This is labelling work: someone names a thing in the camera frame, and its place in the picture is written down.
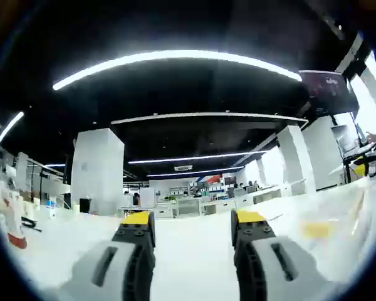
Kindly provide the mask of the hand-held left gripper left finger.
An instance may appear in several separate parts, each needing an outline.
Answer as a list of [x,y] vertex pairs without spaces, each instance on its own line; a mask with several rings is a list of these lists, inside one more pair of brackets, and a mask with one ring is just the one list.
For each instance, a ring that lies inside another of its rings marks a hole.
[[58,289],[59,300],[149,300],[155,267],[154,213],[125,218],[110,241],[87,251],[71,278]]

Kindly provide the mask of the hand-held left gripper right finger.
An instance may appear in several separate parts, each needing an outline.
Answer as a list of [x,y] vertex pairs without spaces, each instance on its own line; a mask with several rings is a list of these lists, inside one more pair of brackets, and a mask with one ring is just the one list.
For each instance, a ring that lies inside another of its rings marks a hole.
[[253,211],[231,211],[231,241],[240,300],[328,300],[335,284],[287,236]]

